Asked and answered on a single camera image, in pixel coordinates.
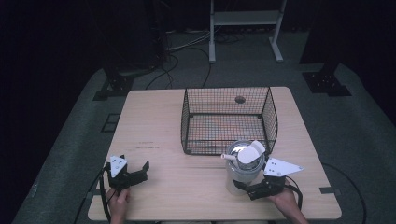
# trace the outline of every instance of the wooden table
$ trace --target wooden table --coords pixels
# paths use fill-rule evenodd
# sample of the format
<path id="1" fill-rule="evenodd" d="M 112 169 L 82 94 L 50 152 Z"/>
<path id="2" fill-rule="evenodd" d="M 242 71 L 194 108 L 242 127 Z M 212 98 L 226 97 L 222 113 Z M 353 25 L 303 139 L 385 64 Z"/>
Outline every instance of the wooden table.
<path id="1" fill-rule="evenodd" d="M 336 219 L 341 210 L 333 194 L 319 188 L 329 181 L 290 90 L 271 88 L 278 118 L 272 156 L 304 167 L 291 175 L 304 195 L 308 219 Z M 225 188 L 225 161 L 219 156 L 189 156 L 180 142 L 184 90 L 131 91 L 128 94 L 106 161 L 125 155 L 128 172 L 149 161 L 148 181 L 132 187 L 130 220 L 276 220 L 282 214 L 267 199 L 251 201 Z M 105 220 L 100 196 L 88 213 Z"/>

